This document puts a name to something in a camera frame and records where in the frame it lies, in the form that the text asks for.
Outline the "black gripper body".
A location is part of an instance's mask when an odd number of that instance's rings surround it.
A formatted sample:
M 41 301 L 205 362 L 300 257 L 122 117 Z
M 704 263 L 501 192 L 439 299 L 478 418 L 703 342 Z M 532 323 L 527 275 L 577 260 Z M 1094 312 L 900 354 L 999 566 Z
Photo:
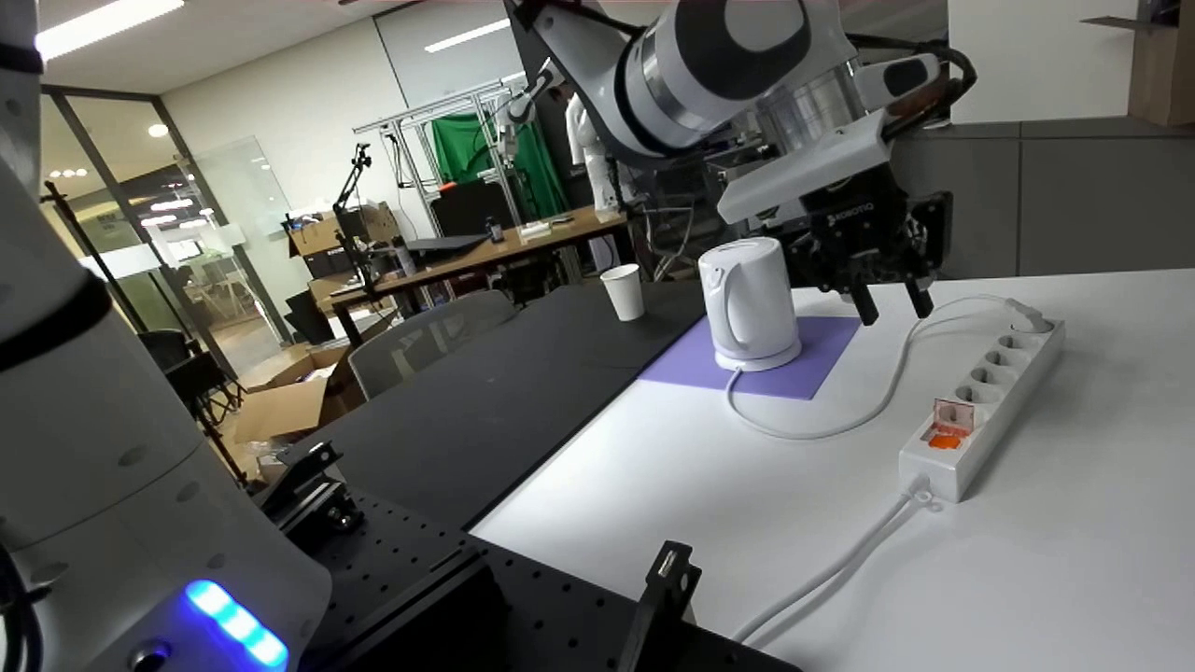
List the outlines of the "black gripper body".
M 807 214 L 779 232 L 798 287 L 931 282 L 953 245 L 947 190 L 907 192 L 892 169 L 868 169 L 803 197 Z

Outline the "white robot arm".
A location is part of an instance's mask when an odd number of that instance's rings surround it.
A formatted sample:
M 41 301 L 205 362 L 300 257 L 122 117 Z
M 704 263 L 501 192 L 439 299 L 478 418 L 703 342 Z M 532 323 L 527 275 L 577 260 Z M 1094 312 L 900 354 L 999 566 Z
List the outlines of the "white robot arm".
M 868 226 L 803 257 L 817 287 L 866 301 L 921 291 L 939 263 L 892 178 L 896 102 L 972 68 L 921 46 L 860 62 L 836 0 L 671 0 L 647 24 L 521 0 L 530 31 L 622 159 L 683 158 L 760 102 L 841 73 L 852 123 L 733 178 L 727 224 L 810 232 L 836 182 Z M 331 576 L 231 484 L 165 374 L 115 321 L 105 282 L 0 169 L 0 545 L 3 672 L 292 672 L 331 603 Z

